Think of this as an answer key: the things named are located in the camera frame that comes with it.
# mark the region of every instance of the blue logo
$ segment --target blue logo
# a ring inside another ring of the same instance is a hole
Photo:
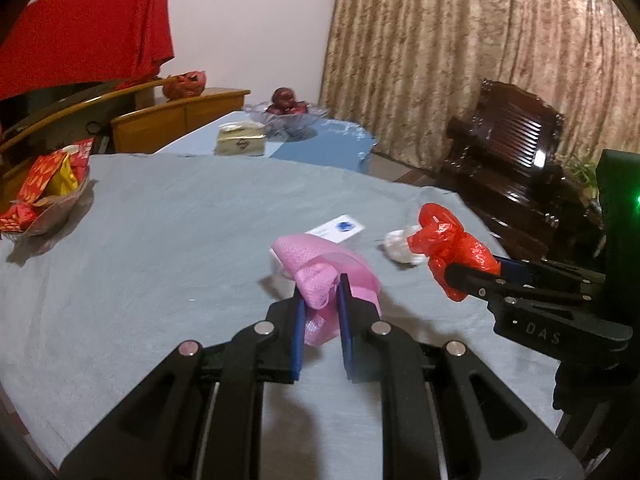
[[[355,225],[353,225],[351,222],[340,222],[336,227],[343,233],[355,229]]]

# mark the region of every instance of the white wall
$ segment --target white wall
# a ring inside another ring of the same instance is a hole
[[[169,0],[175,59],[161,75],[205,70],[207,86],[279,86],[317,101],[334,0]]]

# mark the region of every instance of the yellow snack wrapper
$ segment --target yellow snack wrapper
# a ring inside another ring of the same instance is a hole
[[[44,189],[44,195],[65,196],[78,187],[78,180],[71,169],[71,160],[67,154],[62,160],[62,164],[51,177],[47,187]]]

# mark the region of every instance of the bowl of apples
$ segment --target bowl of apples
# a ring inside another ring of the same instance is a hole
[[[284,134],[294,139],[308,136],[311,126],[329,113],[326,108],[297,101],[291,88],[278,88],[273,93],[271,102],[245,105],[243,110],[253,121],[265,125],[267,137]]]

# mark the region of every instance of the knotted pink cloth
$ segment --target knotted pink cloth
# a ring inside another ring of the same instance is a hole
[[[305,343],[320,346],[340,333],[335,291],[346,273],[355,298],[370,301],[378,313],[380,282],[369,264],[357,254],[315,235],[278,238],[271,247],[305,298]]]

